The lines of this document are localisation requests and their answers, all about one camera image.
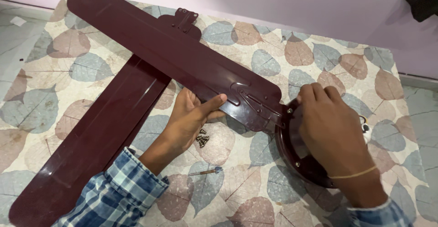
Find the screwdriver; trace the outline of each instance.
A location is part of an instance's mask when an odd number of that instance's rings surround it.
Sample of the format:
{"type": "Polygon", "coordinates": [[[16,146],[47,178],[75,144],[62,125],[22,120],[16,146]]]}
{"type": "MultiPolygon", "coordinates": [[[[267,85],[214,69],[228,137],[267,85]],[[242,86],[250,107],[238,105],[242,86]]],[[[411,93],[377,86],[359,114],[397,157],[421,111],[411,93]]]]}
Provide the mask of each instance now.
{"type": "Polygon", "coordinates": [[[222,167],[220,166],[216,166],[214,169],[212,170],[206,170],[206,171],[201,171],[201,172],[197,172],[197,173],[192,173],[189,174],[189,176],[194,176],[194,175],[203,175],[203,174],[210,174],[210,173],[216,173],[218,174],[221,170],[223,170],[222,167]]]}

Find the pile of screws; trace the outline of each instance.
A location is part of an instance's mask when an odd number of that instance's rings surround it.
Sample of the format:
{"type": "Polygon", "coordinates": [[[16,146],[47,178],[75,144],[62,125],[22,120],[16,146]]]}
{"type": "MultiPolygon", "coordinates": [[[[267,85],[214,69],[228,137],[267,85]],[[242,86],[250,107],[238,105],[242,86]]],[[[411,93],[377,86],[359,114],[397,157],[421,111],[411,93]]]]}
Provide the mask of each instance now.
{"type": "MultiPolygon", "coordinates": [[[[204,129],[201,129],[199,131],[200,134],[207,134],[207,132],[204,129]]],[[[210,137],[208,135],[206,136],[202,136],[202,135],[198,135],[198,137],[196,138],[196,141],[199,142],[199,147],[203,148],[205,146],[205,144],[210,140],[210,137]]]]}

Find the lavender wall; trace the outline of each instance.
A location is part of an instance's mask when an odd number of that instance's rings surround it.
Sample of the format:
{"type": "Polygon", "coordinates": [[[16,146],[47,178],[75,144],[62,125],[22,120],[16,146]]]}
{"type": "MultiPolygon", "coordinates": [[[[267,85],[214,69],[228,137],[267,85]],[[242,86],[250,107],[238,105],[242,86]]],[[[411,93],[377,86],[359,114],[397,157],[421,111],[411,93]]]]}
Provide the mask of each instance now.
{"type": "MultiPolygon", "coordinates": [[[[58,0],[16,0],[55,7],[58,0]]],[[[391,49],[400,72],[438,79],[438,17],[404,0],[136,0],[391,49]]]]}

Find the blue plaid shirt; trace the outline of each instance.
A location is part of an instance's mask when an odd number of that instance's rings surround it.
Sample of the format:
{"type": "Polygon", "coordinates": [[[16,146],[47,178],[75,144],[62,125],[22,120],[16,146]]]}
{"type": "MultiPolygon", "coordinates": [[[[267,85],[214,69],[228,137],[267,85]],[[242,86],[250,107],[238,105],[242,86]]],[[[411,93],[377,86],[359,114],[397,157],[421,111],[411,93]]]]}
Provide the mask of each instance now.
{"type": "MultiPolygon", "coordinates": [[[[105,173],[92,177],[82,190],[76,207],[58,219],[55,227],[135,226],[169,186],[159,180],[128,148],[105,173]]],[[[391,199],[372,209],[348,209],[352,226],[411,226],[391,199]]]]}

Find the leaf print tablecloth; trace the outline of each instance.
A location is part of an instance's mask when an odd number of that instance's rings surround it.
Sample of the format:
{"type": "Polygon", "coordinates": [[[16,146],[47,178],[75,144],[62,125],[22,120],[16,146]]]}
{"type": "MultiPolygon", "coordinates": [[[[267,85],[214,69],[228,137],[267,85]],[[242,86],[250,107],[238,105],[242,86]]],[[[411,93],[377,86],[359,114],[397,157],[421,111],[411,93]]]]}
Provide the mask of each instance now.
{"type": "MultiPolygon", "coordinates": [[[[175,9],[130,1],[159,17],[175,9]]],[[[200,43],[279,86],[282,102],[302,85],[335,86],[369,119],[369,151],[386,192],[412,221],[430,224],[428,187],[389,50],[316,35],[200,15],[200,43]]],[[[61,0],[0,106],[0,224],[17,195],[47,161],[132,55],[68,11],[61,0]]],[[[182,86],[172,80],[131,147],[145,151],[166,126],[182,86]]],[[[272,132],[252,132],[233,118],[207,123],[210,141],[191,146],[161,174],[169,189],[143,226],[339,226],[343,195],[293,176],[272,132]],[[192,172],[222,166],[219,174],[192,172]]]]}

